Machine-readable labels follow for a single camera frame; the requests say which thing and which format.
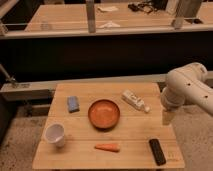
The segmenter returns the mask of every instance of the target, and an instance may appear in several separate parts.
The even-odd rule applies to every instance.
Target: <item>metal bar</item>
[[[9,80],[11,77],[6,71],[6,69],[3,67],[3,65],[0,63],[0,71],[5,75],[6,79]]]
[[[97,29],[90,34],[87,30],[60,30],[60,31],[9,31],[0,39],[27,39],[27,38],[47,38],[47,37],[81,37],[81,36],[106,36],[106,35],[125,35],[125,34],[159,34],[159,33],[180,33],[213,31],[213,24],[185,25],[181,29],[174,29],[172,26],[161,27],[134,27],[134,28],[113,28]]]
[[[89,33],[96,32],[94,0],[86,0],[87,23]]]
[[[7,101],[47,99],[53,97],[57,84],[74,82],[157,82],[159,87],[163,88],[165,74],[19,83],[16,89],[12,88],[10,84],[4,84],[0,94]],[[213,87],[213,71],[209,71],[206,84]]]
[[[7,27],[0,20],[0,36],[4,36],[8,32]]]
[[[183,21],[184,21],[184,16],[189,8],[191,0],[180,0],[179,5],[178,5],[178,10],[175,19],[172,22],[172,26],[175,29],[180,29],[183,26]]]
[[[194,21],[202,2],[202,0],[180,0],[176,18],[173,20],[172,26],[175,29],[180,29],[183,26],[184,19]]]

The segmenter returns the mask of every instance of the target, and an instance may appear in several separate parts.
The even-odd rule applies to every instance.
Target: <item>carrot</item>
[[[117,143],[110,143],[110,144],[96,144],[96,149],[99,150],[105,150],[105,151],[111,151],[111,152],[119,152],[120,147]]]

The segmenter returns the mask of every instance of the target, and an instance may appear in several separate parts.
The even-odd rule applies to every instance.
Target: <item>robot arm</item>
[[[166,87],[161,94],[162,105],[167,111],[173,111],[187,99],[213,116],[213,90],[204,84],[207,74],[200,63],[171,70],[166,75]]]

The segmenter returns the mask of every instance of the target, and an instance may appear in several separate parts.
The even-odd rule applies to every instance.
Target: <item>white cup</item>
[[[56,147],[63,147],[65,145],[64,127],[60,124],[52,124],[47,127],[44,137],[50,144]]]

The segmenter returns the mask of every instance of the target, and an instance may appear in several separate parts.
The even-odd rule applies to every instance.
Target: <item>desk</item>
[[[133,91],[151,107],[149,114],[135,110],[121,99],[125,89]],[[68,113],[67,97],[77,96],[80,111]],[[172,126],[162,126],[160,91],[156,83],[67,83],[56,88],[45,128],[63,124],[66,145],[56,150],[42,135],[33,161],[34,169],[167,169],[184,168]],[[109,99],[120,108],[118,125],[111,131],[96,130],[89,122],[89,106]],[[148,140],[158,138],[167,163],[157,166]],[[94,149],[97,143],[117,142],[119,153]]]
[[[132,12],[127,8],[128,3],[102,3],[95,4],[96,27],[113,21],[122,28],[125,27],[150,27],[169,26],[174,16],[165,11],[157,11],[149,15],[143,12]],[[116,6],[119,10],[109,13],[101,13],[98,6]],[[203,3],[198,13],[204,24],[213,24],[213,2]],[[74,5],[41,5],[25,31],[41,31],[41,23],[47,22],[52,30],[87,29],[86,6]]]

